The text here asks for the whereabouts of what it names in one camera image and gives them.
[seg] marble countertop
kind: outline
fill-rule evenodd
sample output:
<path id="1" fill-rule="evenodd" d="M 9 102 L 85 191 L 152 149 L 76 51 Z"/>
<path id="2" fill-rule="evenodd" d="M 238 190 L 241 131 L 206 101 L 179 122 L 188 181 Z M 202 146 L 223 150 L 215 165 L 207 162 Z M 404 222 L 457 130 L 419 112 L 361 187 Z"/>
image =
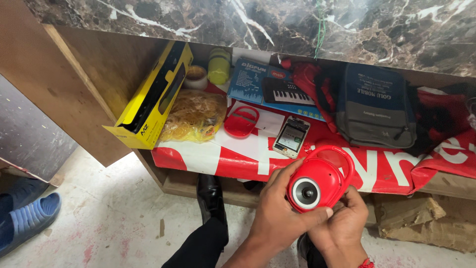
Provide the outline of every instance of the marble countertop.
<path id="1" fill-rule="evenodd" d="M 474 0 L 24 0 L 41 23 L 476 77 Z"/>

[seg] wooden cabinet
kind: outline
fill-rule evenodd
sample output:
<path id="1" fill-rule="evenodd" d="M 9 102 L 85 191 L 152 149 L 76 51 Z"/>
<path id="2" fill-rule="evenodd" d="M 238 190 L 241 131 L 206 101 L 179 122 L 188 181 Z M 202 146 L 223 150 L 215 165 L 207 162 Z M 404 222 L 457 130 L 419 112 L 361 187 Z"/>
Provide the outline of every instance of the wooden cabinet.
<path id="1" fill-rule="evenodd" d="M 104 166 L 133 151 L 165 193 L 195 197 L 196 173 L 158 168 L 149 151 L 127 148 L 101 126 L 115 123 L 166 40 L 42 25 L 21 0 L 0 2 L 0 13 L 5 78 Z M 236 180 L 223 188 L 227 203 L 258 202 Z M 474 189 L 476 180 L 439 173 L 422 191 L 476 199 Z"/>

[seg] grey backpack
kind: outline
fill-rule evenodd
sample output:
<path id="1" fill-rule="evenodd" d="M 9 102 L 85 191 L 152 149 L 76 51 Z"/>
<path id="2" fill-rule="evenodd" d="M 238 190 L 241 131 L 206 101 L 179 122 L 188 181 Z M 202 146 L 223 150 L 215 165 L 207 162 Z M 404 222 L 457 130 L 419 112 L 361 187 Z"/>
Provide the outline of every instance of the grey backpack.
<path id="1" fill-rule="evenodd" d="M 336 110 L 337 128 L 351 144 L 409 148 L 417 139 L 406 81 L 397 72 L 349 63 Z"/>

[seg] black trousers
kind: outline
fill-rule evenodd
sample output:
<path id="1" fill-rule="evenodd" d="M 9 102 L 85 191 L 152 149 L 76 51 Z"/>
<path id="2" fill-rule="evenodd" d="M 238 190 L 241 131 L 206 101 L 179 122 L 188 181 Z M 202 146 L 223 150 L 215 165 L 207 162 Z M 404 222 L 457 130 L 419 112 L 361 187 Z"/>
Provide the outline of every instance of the black trousers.
<path id="1" fill-rule="evenodd" d="M 227 244 L 227 227 L 216 218 L 211 218 L 190 234 L 162 268 L 215 268 Z M 327 268 L 324 258 L 315 247 L 311 247 L 307 254 L 307 267 Z"/>

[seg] concrete floor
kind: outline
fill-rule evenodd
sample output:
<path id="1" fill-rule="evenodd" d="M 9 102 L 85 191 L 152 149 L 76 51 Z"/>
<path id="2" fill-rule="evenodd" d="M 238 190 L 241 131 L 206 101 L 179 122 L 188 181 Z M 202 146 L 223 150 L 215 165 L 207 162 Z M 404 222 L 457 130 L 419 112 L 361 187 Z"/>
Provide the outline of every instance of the concrete floor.
<path id="1" fill-rule="evenodd" d="M 0 259 L 2 268 L 160 267 L 201 225 L 195 199 L 166 195 L 131 153 L 104 168 L 79 147 L 62 167 L 64 183 L 50 187 L 63 198 L 56 222 Z M 254 210 L 225 205 L 230 242 L 222 265 L 247 236 Z M 165 235 L 159 223 L 164 219 Z M 367 230 L 362 244 L 382 268 L 476 267 L 474 254 L 381 239 Z M 296 245 L 271 260 L 268 267 L 307 267 Z"/>

